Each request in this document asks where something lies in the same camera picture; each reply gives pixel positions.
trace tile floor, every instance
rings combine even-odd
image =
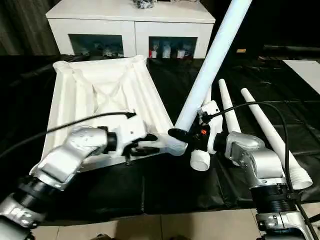
[[[316,215],[320,203],[304,204],[304,209],[309,216]],[[169,240],[177,235],[191,240],[255,240],[260,236],[255,214],[255,209],[242,209],[146,215],[88,225],[43,226],[33,233],[36,240],[90,240],[101,233],[121,240]]]

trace white pvc pipe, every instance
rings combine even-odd
[[[210,50],[202,64],[191,92],[184,103],[175,128],[189,131],[197,111],[212,85],[252,0],[232,0]]]
[[[255,102],[248,89],[243,88],[241,90],[242,96],[246,102]],[[271,144],[275,153],[279,156],[282,164],[282,168],[285,169],[285,143],[281,136],[278,134],[277,130],[274,128],[272,123],[269,121],[268,117],[264,114],[258,105],[249,106],[255,119],[259,123],[260,127],[269,143]],[[312,185],[312,179],[308,175],[307,171],[304,170],[291,151],[289,151],[289,170],[293,188],[296,190],[305,189]]]
[[[220,88],[223,109],[231,108],[233,105],[232,105],[228,88],[224,79],[219,80],[219,88]],[[239,122],[234,110],[229,111],[225,114],[225,120],[226,120],[226,126],[228,127],[229,133],[231,132],[241,133]]]
[[[208,92],[205,95],[205,99],[203,100],[202,105],[206,105],[211,102],[211,91],[212,91],[212,87],[210,86]]]

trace curtain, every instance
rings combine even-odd
[[[2,0],[0,55],[59,55],[46,13],[60,0]]]

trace black plastic sheet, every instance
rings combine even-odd
[[[62,56],[65,61],[102,57]],[[6,57],[1,69],[2,131],[0,151],[47,127],[58,57]],[[149,59],[147,67],[165,108],[176,122],[201,67],[202,60]],[[320,95],[282,61],[240,60],[223,64],[216,79],[224,78],[234,105],[244,103],[241,88],[257,101],[268,101],[284,114],[289,147],[310,174],[313,185],[300,191],[304,203],[320,201]],[[218,81],[212,97],[222,109]],[[282,135],[278,116],[262,109]],[[242,131],[265,140],[248,107],[237,109]],[[1,159],[0,198],[14,191],[18,178],[40,160],[44,138],[22,146]],[[242,170],[217,153],[210,169],[190,167],[184,156],[158,155],[79,174],[50,211],[47,225],[103,222],[141,214],[188,213],[253,208]]]

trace white cabinet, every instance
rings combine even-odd
[[[212,29],[208,23],[136,22],[136,53],[164,58],[170,52],[174,58],[203,59]]]
[[[215,19],[201,3],[62,0],[47,14],[61,54],[204,58]]]
[[[49,19],[49,24],[61,54],[136,55],[133,21]]]

